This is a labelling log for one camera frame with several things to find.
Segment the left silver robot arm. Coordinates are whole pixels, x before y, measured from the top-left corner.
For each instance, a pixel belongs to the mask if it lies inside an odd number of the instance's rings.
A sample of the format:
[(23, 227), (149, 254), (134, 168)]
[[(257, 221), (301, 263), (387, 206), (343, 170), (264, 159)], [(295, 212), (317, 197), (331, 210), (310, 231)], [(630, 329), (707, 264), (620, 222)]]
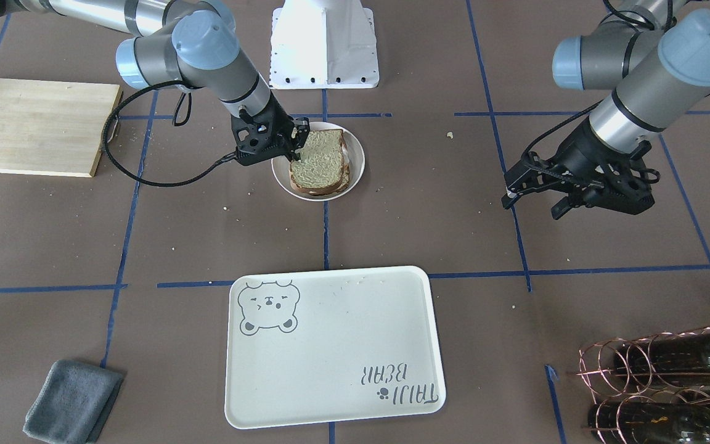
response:
[(682, 6), (626, 1), (592, 34), (558, 45), (559, 87), (609, 94), (583, 110), (552, 157), (541, 158), (532, 144), (522, 152), (504, 175), (504, 208), (549, 189), (563, 193), (550, 211), (555, 220), (581, 206), (637, 215), (654, 205), (659, 172), (643, 162), (649, 138), (710, 96), (710, 9), (676, 22)]

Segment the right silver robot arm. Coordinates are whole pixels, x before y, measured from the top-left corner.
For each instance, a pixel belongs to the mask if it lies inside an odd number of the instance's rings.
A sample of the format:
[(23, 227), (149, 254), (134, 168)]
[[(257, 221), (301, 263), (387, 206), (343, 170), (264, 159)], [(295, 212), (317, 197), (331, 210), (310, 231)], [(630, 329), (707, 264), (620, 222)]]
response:
[(0, 1), (11, 12), (51, 12), (129, 33), (116, 67), (132, 88), (209, 88), (231, 113), (235, 160), (298, 159), (308, 119), (288, 115), (242, 50), (236, 23), (221, 1)]

